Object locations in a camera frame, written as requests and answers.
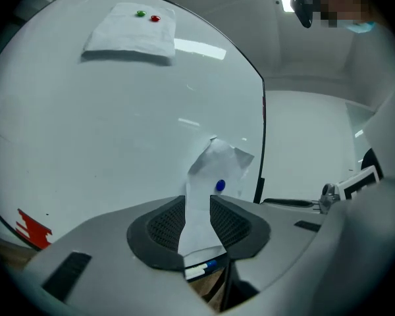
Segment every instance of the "white curved wall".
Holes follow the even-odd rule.
[[[262,199],[317,200],[327,182],[359,170],[346,104],[316,93],[266,92]]]

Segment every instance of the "gray surface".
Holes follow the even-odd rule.
[[[378,284],[394,258],[395,180],[385,179],[351,202],[310,315],[326,315],[331,309],[346,313]]]
[[[241,208],[265,219],[271,227],[271,238],[266,246],[250,259],[236,261],[240,279],[264,290],[290,268],[316,236],[315,232],[294,226],[300,220],[322,224],[322,214],[305,213],[293,207],[257,205],[232,197],[221,196]]]
[[[335,203],[302,256],[269,287],[225,315],[338,315],[360,302],[395,257],[395,180]],[[241,277],[263,267],[241,268]]]
[[[152,269],[130,250],[126,232],[133,220],[176,197],[92,218],[38,253],[24,270],[42,284],[72,252],[92,256],[66,303],[90,315],[164,313],[213,315],[215,312],[188,286],[182,273]]]

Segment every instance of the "red sticker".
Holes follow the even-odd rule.
[[[19,231],[16,228],[16,231],[18,232],[19,235],[23,236],[25,239],[33,243],[35,246],[44,249],[50,243],[47,241],[47,235],[53,235],[51,232],[51,229],[48,229],[47,227],[43,226],[39,222],[33,220],[30,216],[25,214],[22,210],[18,209],[19,214],[22,217],[22,220],[26,224],[26,228],[23,227],[20,223],[16,222],[16,227],[19,227],[20,229],[24,230],[29,236],[27,236],[25,233]]]

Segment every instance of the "white paper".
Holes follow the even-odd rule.
[[[179,254],[221,246],[210,222],[209,196],[222,194],[239,198],[242,183],[253,155],[226,142],[212,138],[203,153],[190,167],[186,183],[186,225],[178,245]],[[219,180],[226,183],[222,192],[215,186]]]
[[[138,11],[146,15],[137,16]],[[152,15],[161,19],[150,20]],[[136,51],[174,57],[176,17],[173,10],[137,3],[118,3],[88,38],[84,51]]]

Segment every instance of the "brown floor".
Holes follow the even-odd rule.
[[[5,265],[16,269],[23,270],[25,265],[37,254],[36,250],[20,247],[9,242],[0,239],[0,258]],[[189,285],[195,290],[195,292],[203,297],[208,294],[211,288],[214,286],[218,278],[220,277],[222,271],[217,271],[212,275],[205,278],[201,278],[194,282],[189,283]],[[213,296],[213,298],[208,302],[215,311],[220,311],[221,300],[223,298],[224,285],[221,289]]]

